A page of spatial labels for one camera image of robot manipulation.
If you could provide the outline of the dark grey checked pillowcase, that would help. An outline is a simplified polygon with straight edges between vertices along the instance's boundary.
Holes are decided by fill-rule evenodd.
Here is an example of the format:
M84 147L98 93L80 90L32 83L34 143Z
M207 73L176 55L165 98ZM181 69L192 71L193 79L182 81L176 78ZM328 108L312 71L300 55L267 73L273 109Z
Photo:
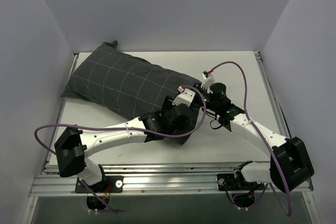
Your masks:
M78 98L104 106L125 119L161 109L180 85L199 80L117 51L118 42L103 42L71 75L63 98Z

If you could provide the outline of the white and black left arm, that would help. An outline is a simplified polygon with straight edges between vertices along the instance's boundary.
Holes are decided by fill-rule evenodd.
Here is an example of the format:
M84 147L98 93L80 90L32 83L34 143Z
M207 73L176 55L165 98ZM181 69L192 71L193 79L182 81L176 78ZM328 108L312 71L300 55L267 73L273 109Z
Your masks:
M77 176L94 192L105 188L106 179L101 165L90 156L121 145L161 141L165 138L185 142L187 132L195 129L199 108L166 100L162 110L144 114L120 124L122 128L100 131L66 127L55 142L60 177Z

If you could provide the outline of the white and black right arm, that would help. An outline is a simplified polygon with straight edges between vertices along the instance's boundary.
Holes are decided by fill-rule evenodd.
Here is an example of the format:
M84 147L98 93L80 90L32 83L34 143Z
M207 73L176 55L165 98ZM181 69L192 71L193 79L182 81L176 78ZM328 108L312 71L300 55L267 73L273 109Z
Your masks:
M244 189L251 183L271 183L280 191L292 191L314 175L314 168L302 139L277 134L246 115L245 110L231 102L226 86L214 83L205 90L199 83L194 86L203 100L194 103L211 111L219 128L224 127L248 140L264 152L266 162L246 161L233 175L236 187Z

